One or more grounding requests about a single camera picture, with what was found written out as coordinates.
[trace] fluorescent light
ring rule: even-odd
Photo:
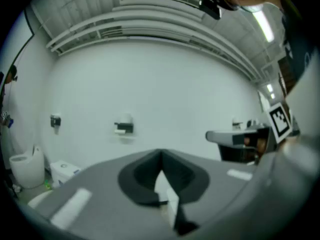
[[[274,89],[272,88],[272,85],[270,83],[266,87],[268,88],[270,93],[272,93],[274,91]]]
[[[270,43],[275,39],[274,33],[269,25],[269,22],[262,10],[254,12],[253,16],[256,21],[259,23],[260,28],[262,29],[266,40]]]

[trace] green object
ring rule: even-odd
[[[49,184],[49,182],[48,182],[47,179],[44,181],[44,185],[45,185],[45,187],[46,187],[47,190],[52,190],[52,187],[51,187],[51,185]]]

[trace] toilet tank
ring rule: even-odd
[[[54,188],[61,186],[81,170],[79,167],[62,160],[51,163],[50,169]]]

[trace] ceiling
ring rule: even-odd
[[[278,77],[284,56],[281,12],[263,11],[274,33],[268,43],[251,13],[222,10],[215,20],[199,0],[33,0],[31,7],[52,38],[47,48],[63,54],[100,42],[152,39],[188,46],[220,58],[257,85]]]

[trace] toilet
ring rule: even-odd
[[[45,181],[44,153],[37,145],[24,154],[11,156],[10,166],[17,183],[25,189],[35,188]]]
[[[77,174],[81,169],[73,164],[59,160],[50,164],[51,176],[53,179],[53,189],[56,189],[71,179],[75,174]],[[31,208],[36,208],[38,204],[42,202],[53,190],[49,190],[37,195],[28,205]]]

